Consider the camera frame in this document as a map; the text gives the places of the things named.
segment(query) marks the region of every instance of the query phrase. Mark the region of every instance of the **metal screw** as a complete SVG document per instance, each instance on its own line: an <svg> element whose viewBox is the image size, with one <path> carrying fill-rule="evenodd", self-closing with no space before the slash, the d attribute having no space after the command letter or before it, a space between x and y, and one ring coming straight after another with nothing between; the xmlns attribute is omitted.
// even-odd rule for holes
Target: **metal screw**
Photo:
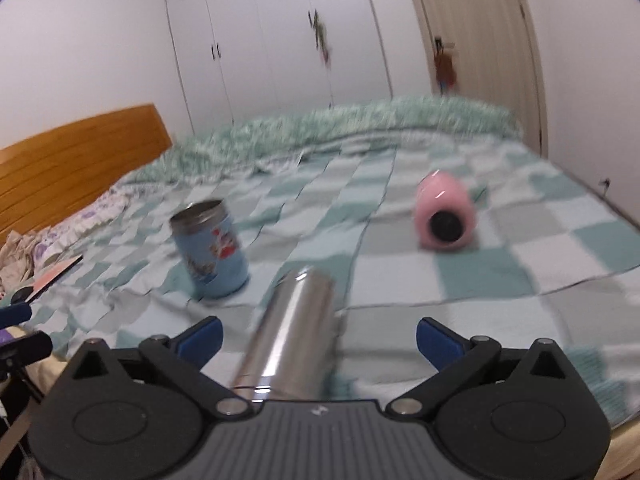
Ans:
<svg viewBox="0 0 640 480"><path fill-rule="evenodd" d="M247 408L248 405L245 400L231 397L219 400L216 404L216 409L223 415L240 415Z"/></svg>
<svg viewBox="0 0 640 480"><path fill-rule="evenodd" d="M165 345L165 346L169 343L169 336L167 336L165 334L154 334L149 339L151 339L153 341L158 341L160 344Z"/></svg>
<svg viewBox="0 0 640 480"><path fill-rule="evenodd" d="M391 409L398 415L415 415L422 409L422 403L411 397L396 399L391 403Z"/></svg>

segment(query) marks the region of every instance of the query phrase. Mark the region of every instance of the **blue gripper pad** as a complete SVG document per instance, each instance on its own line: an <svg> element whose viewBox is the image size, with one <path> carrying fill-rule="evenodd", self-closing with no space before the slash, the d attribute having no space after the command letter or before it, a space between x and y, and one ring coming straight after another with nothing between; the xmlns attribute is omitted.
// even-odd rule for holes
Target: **blue gripper pad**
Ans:
<svg viewBox="0 0 640 480"><path fill-rule="evenodd" d="M0 329L17 326L31 319L31 305L23 301L0 308Z"/></svg>
<svg viewBox="0 0 640 480"><path fill-rule="evenodd" d="M222 348L222 322L217 317L207 317L176 339L175 353L198 370Z"/></svg>
<svg viewBox="0 0 640 480"><path fill-rule="evenodd" d="M438 371L460 359L470 348L467 339L430 317L418 323L415 340L420 353Z"/></svg>

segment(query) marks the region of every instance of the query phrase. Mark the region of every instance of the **bed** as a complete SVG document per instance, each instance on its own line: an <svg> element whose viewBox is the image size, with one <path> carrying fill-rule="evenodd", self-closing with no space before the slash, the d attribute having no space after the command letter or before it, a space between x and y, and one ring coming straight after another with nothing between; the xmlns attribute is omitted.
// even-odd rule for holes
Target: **bed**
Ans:
<svg viewBox="0 0 640 480"><path fill-rule="evenodd" d="M68 177L51 174L59 200L46 202L48 216L42 196L27 193L10 224L64 218L117 179L132 197L118 218L65 251L83 254L82 263L33 304L23 329L49 333L56 353L30 369L43 389L89 337L130 347L211 314L223 321L225 343L205 372L228 383L274 281L312 264L336 281L346 319L327 385L333 398L386 403L433 374L415 349L423 316L511 347L548 336L566 349L615 428L598 478L640 467L632 421L640 411L640 235L524 148L507 111L459 98L405 98L252 121L162 155L170 141L154 109L87 121L58 130L40 160L58 167L49 161L74 144L66 136L92 124L124 143L108 162L96 168L94 157L75 170L91 172L95 184L78 178L77 187L57 186ZM91 153L107 144L100 135L82 140ZM10 173L5 164L20 168L12 153L25 151L0 155L2 174ZM478 208L476 241L455 254L419 250L411 225L415 187L436 169L462 179ZM167 223L212 195L226 200L251 272L242 291L221 301L195 295Z"/></svg>

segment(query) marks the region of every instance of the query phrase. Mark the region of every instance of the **wooden headboard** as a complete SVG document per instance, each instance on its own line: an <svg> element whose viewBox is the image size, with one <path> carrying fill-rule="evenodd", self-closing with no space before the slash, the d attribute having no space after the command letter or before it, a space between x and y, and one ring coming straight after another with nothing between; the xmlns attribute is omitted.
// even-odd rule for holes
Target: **wooden headboard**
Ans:
<svg viewBox="0 0 640 480"><path fill-rule="evenodd" d="M60 126L0 150L0 243L55 225L171 146L153 105Z"/></svg>

